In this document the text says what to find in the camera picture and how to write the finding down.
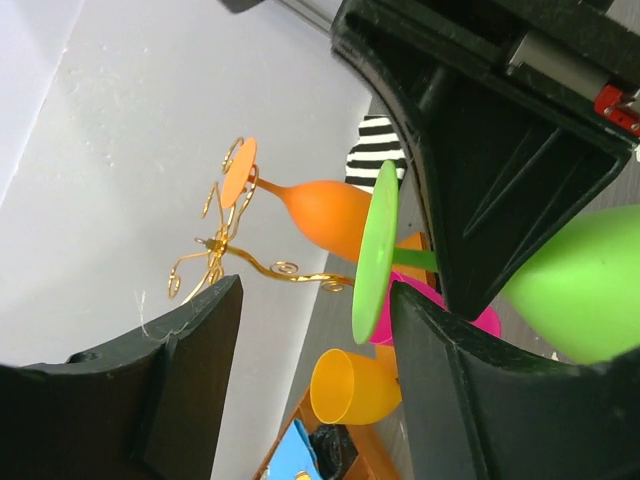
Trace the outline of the yellow plastic wine glass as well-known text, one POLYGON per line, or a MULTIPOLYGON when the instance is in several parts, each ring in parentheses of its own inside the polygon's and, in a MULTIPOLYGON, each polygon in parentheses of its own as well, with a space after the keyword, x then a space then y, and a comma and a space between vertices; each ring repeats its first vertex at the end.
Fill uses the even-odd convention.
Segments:
POLYGON ((396 377, 381 363, 337 348, 317 360, 309 393, 314 414, 325 424, 374 424, 402 401, 396 377))

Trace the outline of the black item in tray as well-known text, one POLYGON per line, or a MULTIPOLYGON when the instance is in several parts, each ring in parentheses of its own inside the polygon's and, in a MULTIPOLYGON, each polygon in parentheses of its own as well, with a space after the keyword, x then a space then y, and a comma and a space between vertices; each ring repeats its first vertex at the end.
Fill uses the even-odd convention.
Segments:
POLYGON ((321 424, 309 435, 323 479, 342 480, 355 462, 358 451, 344 425, 321 424))

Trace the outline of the wooden compartment tray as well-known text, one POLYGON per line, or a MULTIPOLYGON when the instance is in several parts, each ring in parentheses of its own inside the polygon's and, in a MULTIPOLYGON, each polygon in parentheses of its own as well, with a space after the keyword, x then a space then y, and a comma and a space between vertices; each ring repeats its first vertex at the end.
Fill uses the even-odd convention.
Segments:
MULTIPOLYGON (((303 423, 308 433, 315 431, 320 425, 320 421, 314 414, 311 407, 309 389, 306 389, 304 395, 294 407, 292 414, 285 421, 284 426, 276 437, 276 440, 273 442, 257 472, 253 475, 255 480, 266 478, 265 472, 267 471, 267 466, 279 446, 286 430, 295 419, 298 419, 303 423)), ((352 443, 358 452, 357 457, 354 459, 354 462, 345 474, 346 479, 401 480, 401 476, 398 473, 390 454, 386 450, 386 447, 373 425, 347 425, 346 430, 348 431, 352 443)))

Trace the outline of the gold wire glass rack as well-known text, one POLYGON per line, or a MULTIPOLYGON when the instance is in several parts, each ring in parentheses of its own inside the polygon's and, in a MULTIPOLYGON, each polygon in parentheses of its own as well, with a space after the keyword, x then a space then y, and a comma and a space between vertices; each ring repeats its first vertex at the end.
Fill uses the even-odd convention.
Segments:
POLYGON ((288 261, 278 261, 271 266, 266 267, 249 252, 239 247, 234 247, 232 245, 232 240, 237 235, 242 216, 252 203, 256 190, 261 188, 256 188, 254 186, 247 187, 245 192, 241 194, 240 198, 232 207, 224 209, 221 206, 222 185, 223 182, 215 182, 212 185, 202 210, 202 215, 206 216, 211 204, 215 203, 220 219, 219 226, 211 238, 198 238, 196 240, 197 243, 203 246, 204 250, 202 252, 184 255, 176 260, 170 271, 168 279, 168 295, 171 298, 176 297, 180 292, 182 279, 179 274, 179 266, 183 262, 199 257, 203 257, 206 260, 205 273, 185 298, 186 301, 190 301, 205 287, 213 285, 224 276, 223 257, 225 255, 239 257, 245 260, 261 275, 279 281, 297 284, 317 282, 323 290, 329 292, 340 292, 344 287, 352 286, 354 284, 354 280, 352 278, 338 274, 300 274, 298 272, 298 266, 288 261))

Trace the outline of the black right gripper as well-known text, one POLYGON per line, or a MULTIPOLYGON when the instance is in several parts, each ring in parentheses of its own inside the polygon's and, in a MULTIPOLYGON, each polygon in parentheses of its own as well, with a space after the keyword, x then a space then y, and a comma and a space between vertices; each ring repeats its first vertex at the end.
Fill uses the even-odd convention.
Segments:
POLYGON ((332 46, 398 127, 455 314, 480 313, 639 145, 639 34, 610 6, 341 3, 332 46))

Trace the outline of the blue patterned cloth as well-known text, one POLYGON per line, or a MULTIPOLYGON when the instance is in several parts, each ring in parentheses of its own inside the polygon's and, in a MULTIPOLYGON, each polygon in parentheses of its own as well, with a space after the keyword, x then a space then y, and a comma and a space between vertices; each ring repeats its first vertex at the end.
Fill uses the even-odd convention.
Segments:
POLYGON ((316 454, 301 420, 294 419, 289 424, 261 479, 322 480, 316 454))

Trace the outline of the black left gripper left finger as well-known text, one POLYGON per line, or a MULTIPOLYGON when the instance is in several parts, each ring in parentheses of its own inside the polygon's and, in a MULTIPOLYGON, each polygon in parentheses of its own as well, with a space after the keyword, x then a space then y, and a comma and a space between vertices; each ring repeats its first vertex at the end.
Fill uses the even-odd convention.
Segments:
POLYGON ((5 479, 207 479, 243 287, 222 278, 63 364, 1 369, 5 479))

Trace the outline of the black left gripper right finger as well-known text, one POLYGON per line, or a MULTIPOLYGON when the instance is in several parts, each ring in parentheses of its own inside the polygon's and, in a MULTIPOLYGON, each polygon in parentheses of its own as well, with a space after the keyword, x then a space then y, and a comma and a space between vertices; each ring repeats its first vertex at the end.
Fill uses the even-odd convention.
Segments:
POLYGON ((520 349, 405 283, 390 295, 418 479, 635 479, 639 353, 571 365, 520 349))

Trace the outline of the black white striped cloth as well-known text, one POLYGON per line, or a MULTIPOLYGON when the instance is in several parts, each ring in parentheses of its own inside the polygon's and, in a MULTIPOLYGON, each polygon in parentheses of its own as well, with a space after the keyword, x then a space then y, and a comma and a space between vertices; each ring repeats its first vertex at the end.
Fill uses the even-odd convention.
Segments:
POLYGON ((391 119, 387 115, 365 115, 358 126, 358 138, 345 163, 345 182, 372 193, 385 161, 395 164, 398 184, 407 171, 407 158, 391 119))

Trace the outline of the green plastic wine glass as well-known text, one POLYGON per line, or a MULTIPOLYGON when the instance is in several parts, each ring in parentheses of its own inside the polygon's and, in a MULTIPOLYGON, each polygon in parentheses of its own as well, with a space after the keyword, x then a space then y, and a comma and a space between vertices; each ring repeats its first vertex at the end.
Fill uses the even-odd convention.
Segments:
MULTIPOLYGON (((435 253, 396 245, 399 185, 383 162, 357 262, 352 335, 368 342, 377 328, 393 265, 441 273, 435 253)), ((532 255, 501 291, 519 315, 567 357, 609 360, 639 345, 639 207, 580 214, 532 255)))

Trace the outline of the orange plastic wine glass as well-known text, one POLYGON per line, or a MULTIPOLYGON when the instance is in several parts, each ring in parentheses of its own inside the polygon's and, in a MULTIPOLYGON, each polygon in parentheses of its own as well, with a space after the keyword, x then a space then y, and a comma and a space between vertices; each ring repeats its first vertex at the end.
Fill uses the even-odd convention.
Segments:
POLYGON ((223 161, 221 206, 232 207, 247 187, 278 197, 298 230, 312 243, 346 261, 360 254, 372 195, 345 182, 310 181, 284 187, 260 177, 255 138, 238 137, 223 161))

